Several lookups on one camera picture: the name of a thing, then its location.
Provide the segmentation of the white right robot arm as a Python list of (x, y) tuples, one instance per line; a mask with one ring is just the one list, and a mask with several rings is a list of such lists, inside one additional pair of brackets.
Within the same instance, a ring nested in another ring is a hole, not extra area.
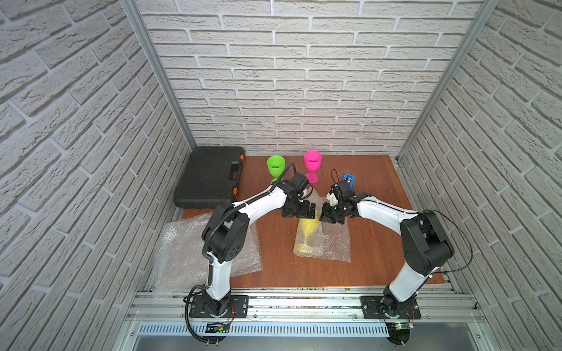
[(347, 218), (361, 217), (395, 231), (402, 240), (405, 263), (387, 285), (381, 311), (389, 317), (415, 298), (418, 290), (455, 254), (455, 250), (434, 211), (410, 211), (385, 203), (367, 193), (355, 194), (333, 188), (323, 204), (321, 221), (344, 224)]

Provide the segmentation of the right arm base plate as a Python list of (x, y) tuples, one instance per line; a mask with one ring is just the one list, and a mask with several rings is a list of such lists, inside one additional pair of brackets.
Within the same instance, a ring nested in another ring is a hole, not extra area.
[(414, 297), (403, 302), (395, 301), (391, 295), (363, 295), (359, 299), (366, 320), (418, 320), (422, 318)]

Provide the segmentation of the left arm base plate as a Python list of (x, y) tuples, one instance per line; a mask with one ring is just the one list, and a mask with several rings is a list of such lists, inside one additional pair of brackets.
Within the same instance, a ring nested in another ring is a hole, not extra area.
[(248, 295), (227, 295), (216, 301), (205, 292), (192, 297), (190, 318), (246, 318), (250, 297)]

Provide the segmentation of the yellow plastic wine glass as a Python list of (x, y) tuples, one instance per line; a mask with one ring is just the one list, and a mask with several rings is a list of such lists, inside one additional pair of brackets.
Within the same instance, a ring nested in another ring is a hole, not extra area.
[(311, 244), (310, 241), (318, 232), (319, 226), (318, 218), (300, 219), (294, 244), (294, 254), (303, 257), (312, 257), (318, 254), (318, 247)]

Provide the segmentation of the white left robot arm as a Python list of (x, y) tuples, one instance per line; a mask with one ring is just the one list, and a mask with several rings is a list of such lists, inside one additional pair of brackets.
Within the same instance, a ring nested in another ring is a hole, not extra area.
[(278, 209), (285, 218), (314, 219), (316, 205), (308, 200), (312, 192), (312, 188), (300, 189), (283, 181), (247, 200), (216, 207), (202, 233), (202, 255), (209, 261), (203, 297), (213, 315), (222, 315), (230, 307), (232, 263), (244, 247), (250, 225)]

